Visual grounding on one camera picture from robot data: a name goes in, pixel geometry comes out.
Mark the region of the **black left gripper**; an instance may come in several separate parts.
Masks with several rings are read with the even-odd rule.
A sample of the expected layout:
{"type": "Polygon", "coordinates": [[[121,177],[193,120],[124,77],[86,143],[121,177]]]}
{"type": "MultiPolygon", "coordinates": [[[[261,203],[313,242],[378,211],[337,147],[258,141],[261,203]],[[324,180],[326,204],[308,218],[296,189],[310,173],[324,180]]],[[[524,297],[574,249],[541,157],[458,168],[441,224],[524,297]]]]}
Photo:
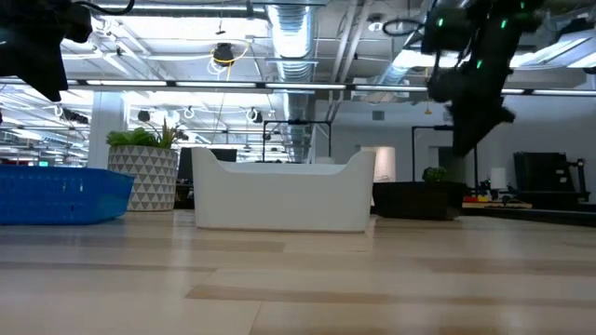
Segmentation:
{"type": "Polygon", "coordinates": [[[16,76],[50,101],[67,88],[61,58],[65,30],[49,1],[1,1],[1,75],[16,76]]]}

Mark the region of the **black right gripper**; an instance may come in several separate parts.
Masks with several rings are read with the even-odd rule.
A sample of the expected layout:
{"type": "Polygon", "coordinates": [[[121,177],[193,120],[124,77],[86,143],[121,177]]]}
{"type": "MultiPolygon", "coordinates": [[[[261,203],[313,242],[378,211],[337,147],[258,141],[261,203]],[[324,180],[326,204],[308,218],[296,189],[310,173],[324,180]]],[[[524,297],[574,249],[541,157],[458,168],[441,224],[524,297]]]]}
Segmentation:
{"type": "Polygon", "coordinates": [[[512,123],[516,115],[503,105],[504,98],[466,98],[445,106],[453,122],[453,151],[466,156],[495,126],[512,123]]]}

